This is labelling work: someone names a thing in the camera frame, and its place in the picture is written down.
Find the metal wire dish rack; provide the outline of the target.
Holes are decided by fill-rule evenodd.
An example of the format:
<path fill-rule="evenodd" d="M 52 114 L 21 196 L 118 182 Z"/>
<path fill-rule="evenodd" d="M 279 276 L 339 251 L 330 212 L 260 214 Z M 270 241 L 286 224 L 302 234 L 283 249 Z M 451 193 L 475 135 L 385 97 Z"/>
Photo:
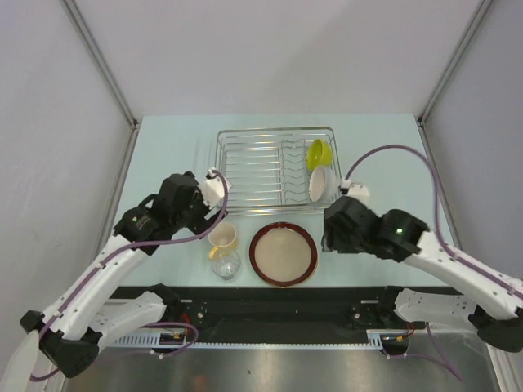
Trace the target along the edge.
<path fill-rule="evenodd" d="M 341 176 L 334 130 L 331 127 L 272 127 L 223 130 L 217 134 L 215 167 L 231 183 L 230 216 L 269 216 L 322 212 L 339 196 L 324 201 L 309 197 L 311 171 L 308 149 L 315 140 L 333 153 L 329 164 Z"/>

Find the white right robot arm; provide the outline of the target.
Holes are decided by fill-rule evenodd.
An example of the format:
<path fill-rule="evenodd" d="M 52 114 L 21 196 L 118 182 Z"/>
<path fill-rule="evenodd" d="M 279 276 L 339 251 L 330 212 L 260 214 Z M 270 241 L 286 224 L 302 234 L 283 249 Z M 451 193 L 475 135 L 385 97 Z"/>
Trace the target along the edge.
<path fill-rule="evenodd" d="M 475 332 L 510 353 L 522 350 L 522 281 L 448 245 L 408 212 L 376 215 L 359 200 L 342 196 L 324 210 L 322 249 L 365 253 L 414 267 L 446 283 L 455 295 L 387 287 L 377 304 L 385 327 L 434 323 Z"/>

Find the dark red rimmed plate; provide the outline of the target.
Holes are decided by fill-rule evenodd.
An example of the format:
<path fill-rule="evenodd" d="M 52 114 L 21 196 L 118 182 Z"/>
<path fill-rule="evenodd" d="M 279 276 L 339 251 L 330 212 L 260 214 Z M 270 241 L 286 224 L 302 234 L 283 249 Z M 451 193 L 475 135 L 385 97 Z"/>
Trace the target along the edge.
<path fill-rule="evenodd" d="M 318 266 L 313 238 L 290 222 L 274 222 L 259 229 L 249 244 L 248 256 L 255 274 L 275 287 L 304 283 Z"/>

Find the white bowl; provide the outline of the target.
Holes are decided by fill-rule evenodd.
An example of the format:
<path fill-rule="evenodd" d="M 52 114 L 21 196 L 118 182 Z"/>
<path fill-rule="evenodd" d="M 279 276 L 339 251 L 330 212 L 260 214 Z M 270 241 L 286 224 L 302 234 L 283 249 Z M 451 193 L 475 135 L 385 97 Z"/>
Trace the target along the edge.
<path fill-rule="evenodd" d="M 339 179 L 331 167 L 317 166 L 311 173 L 309 197 L 313 203 L 328 202 L 338 191 Z"/>

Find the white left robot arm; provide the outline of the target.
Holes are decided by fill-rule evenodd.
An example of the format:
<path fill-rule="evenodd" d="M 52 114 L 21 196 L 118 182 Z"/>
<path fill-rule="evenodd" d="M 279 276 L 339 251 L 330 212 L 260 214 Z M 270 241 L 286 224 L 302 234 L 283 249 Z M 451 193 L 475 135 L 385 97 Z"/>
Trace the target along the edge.
<path fill-rule="evenodd" d="M 43 311 L 30 310 L 20 325 L 38 333 L 38 348 L 58 372 L 73 378 L 112 342 L 141 327 L 188 327 L 180 297 L 159 283 L 109 316 L 101 306 L 120 283 L 161 246 L 205 237 L 226 216 L 230 182 L 215 168 L 205 180 L 192 172 L 172 174 L 156 194 L 123 213 L 106 245 L 77 281 Z M 192 235 L 173 236 L 182 229 Z"/>

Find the yellow-green bowl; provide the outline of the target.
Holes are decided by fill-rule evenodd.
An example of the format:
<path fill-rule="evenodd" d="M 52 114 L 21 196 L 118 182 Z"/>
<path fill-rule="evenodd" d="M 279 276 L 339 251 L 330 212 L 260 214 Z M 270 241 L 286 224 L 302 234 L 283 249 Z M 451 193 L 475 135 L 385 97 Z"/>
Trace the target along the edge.
<path fill-rule="evenodd" d="M 333 152 L 326 141 L 316 139 L 306 153 L 306 169 L 313 172 L 318 166 L 329 166 L 333 161 Z"/>

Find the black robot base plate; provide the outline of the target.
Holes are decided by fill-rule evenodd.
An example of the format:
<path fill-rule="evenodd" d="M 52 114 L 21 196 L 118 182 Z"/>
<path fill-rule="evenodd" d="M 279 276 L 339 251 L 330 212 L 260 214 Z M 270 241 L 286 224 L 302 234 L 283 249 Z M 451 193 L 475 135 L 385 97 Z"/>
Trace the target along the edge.
<path fill-rule="evenodd" d="M 398 287 L 172 287 L 177 303 L 161 319 L 197 328 L 200 343 L 361 343 L 372 329 L 406 331 L 393 311 Z"/>

